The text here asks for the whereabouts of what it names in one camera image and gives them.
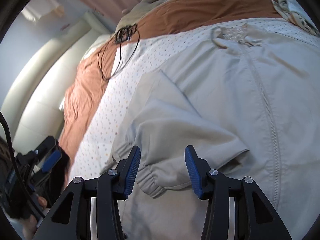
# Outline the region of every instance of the bed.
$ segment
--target bed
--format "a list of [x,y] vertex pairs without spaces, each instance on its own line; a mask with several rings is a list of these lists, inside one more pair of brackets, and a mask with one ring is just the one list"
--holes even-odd
[[[121,45],[114,35],[98,41],[66,92],[59,142],[71,158],[68,181],[98,177],[139,145],[132,196],[119,202],[124,232],[200,239],[206,203],[183,159],[193,144],[227,176],[252,176],[301,239],[320,213],[311,165],[320,39],[308,15],[294,0],[147,0],[131,12],[117,30],[138,31]],[[125,68],[104,79],[121,60]],[[94,205],[92,214],[96,239]]]

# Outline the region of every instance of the pillow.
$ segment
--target pillow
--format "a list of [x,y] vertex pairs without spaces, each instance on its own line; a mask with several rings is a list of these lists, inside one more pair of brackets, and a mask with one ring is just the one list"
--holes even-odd
[[88,58],[98,47],[105,44],[110,38],[112,37],[112,34],[103,34],[99,36],[95,42],[87,49],[84,56],[81,60]]
[[165,1],[167,0],[142,0],[135,7],[133,7],[131,11],[129,9],[123,10],[122,14],[124,14],[124,16],[119,21],[115,32],[127,25],[135,24],[153,8],[164,3]]

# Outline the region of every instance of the beige jacket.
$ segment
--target beige jacket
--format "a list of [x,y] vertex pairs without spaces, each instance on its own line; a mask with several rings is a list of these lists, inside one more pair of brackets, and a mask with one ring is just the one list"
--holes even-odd
[[244,25],[215,28],[145,74],[106,167],[141,148],[119,201],[128,239],[200,239],[207,202],[190,186],[189,144],[226,176],[251,176],[302,239],[320,213],[319,62],[311,44]]

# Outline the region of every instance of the blue gripper pad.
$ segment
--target blue gripper pad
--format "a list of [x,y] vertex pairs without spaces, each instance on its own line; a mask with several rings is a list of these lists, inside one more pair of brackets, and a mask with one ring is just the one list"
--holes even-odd
[[201,177],[188,147],[184,151],[184,159],[186,161],[193,191],[198,196],[198,198],[201,198],[203,196],[203,191],[201,188]]
[[141,151],[140,151],[140,148],[137,147],[134,153],[132,162],[130,164],[128,174],[125,177],[124,195],[126,199],[128,199],[128,196],[132,193],[132,189],[133,189],[134,181],[137,176],[140,160],[141,160]]
[[61,152],[58,150],[55,150],[44,162],[42,165],[41,171],[43,173],[49,172],[61,159]]

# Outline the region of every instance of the metal pivot screw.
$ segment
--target metal pivot screw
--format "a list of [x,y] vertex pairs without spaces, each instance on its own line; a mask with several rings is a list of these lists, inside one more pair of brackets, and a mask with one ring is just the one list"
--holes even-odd
[[116,175],[117,173],[118,173],[118,171],[116,169],[111,169],[111,170],[108,171],[108,174],[110,176]]
[[81,177],[75,177],[75,178],[73,179],[73,183],[78,184],[78,183],[81,182],[81,180],[82,180]]
[[215,169],[211,169],[211,170],[209,170],[209,174],[212,176],[216,176],[216,175],[218,175],[218,171]]
[[252,183],[252,182],[253,182],[253,179],[250,178],[250,177],[245,177],[245,178],[244,178],[244,181],[245,181],[246,183]]

